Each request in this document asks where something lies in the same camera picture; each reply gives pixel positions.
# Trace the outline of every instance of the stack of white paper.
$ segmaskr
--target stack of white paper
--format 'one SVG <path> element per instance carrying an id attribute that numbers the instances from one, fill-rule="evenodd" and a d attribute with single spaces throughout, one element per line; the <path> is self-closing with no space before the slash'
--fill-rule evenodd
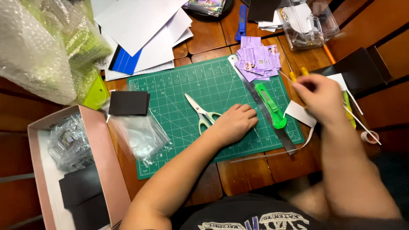
<path id="1" fill-rule="evenodd" d="M 131 56 L 140 49 L 133 75 L 174 68 L 172 47 L 193 36 L 192 20 L 180 8 L 186 0 L 91 0 L 101 34 L 116 50 L 118 44 Z M 106 57 L 107 67 L 113 54 Z M 105 68 L 106 80 L 130 75 Z"/>
<path id="2" fill-rule="evenodd" d="M 262 30 L 268 30 L 270 32 L 275 32 L 276 29 L 283 28 L 283 25 L 280 22 L 278 10 L 274 11 L 274 18 L 272 22 L 259 21 L 258 28 Z"/>

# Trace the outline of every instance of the tape roll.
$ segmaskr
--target tape roll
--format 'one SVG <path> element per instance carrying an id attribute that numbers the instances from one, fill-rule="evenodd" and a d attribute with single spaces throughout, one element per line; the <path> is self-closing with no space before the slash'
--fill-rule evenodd
<path id="1" fill-rule="evenodd" d="M 370 132 L 376 137 L 376 139 L 379 140 L 379 135 L 378 135 L 376 132 L 374 132 L 374 131 L 370 131 Z M 367 131 L 363 131 L 363 132 L 361 133 L 361 139 L 362 139 L 364 142 L 368 142 L 368 143 L 371 143 L 371 144 L 376 144 L 376 143 L 377 143 L 376 140 L 373 139 L 373 137 L 371 137 L 372 140 L 369 140 L 369 139 L 368 139 L 368 132 L 367 132 Z"/>

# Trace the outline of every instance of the cardboard box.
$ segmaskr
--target cardboard box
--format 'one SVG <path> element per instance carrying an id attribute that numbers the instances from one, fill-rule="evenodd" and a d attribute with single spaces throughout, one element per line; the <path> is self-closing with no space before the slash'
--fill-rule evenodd
<path id="1" fill-rule="evenodd" d="M 28 126 L 31 160 L 45 228 L 75 229 L 71 213 L 64 208 L 58 182 L 67 172 L 57 169 L 55 161 L 48 153 L 47 141 L 50 127 L 76 112 L 81 112 L 84 121 L 105 196 L 111 228 L 114 228 L 125 216 L 131 203 L 130 197 L 104 115 L 80 105 L 50 114 Z"/>

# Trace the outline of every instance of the scissors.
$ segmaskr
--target scissors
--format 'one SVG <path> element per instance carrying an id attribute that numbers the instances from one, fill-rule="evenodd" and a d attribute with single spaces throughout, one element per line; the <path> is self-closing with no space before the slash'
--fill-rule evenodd
<path id="1" fill-rule="evenodd" d="M 214 115 L 217 116 L 221 116 L 221 114 L 219 113 L 215 113 L 215 112 L 206 112 L 204 109 L 202 109 L 196 102 L 195 100 L 193 100 L 193 98 L 191 98 L 187 93 L 184 94 L 185 97 L 187 98 L 187 100 L 189 101 L 190 105 L 195 109 L 195 111 L 198 113 L 199 115 L 199 133 L 202 134 L 202 130 L 200 129 L 201 125 L 206 126 L 207 128 L 210 127 L 209 123 L 205 120 L 205 118 L 203 117 L 203 115 L 205 117 L 207 117 L 207 119 L 209 119 L 209 121 L 214 124 L 215 120 L 213 119 Z"/>

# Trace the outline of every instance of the clear plastic container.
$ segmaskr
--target clear plastic container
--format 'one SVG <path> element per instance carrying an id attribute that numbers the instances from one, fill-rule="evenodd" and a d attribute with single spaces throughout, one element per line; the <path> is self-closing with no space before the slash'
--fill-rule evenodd
<path id="1" fill-rule="evenodd" d="M 321 47 L 339 34 L 325 0 L 283 0 L 277 10 L 291 50 Z"/>

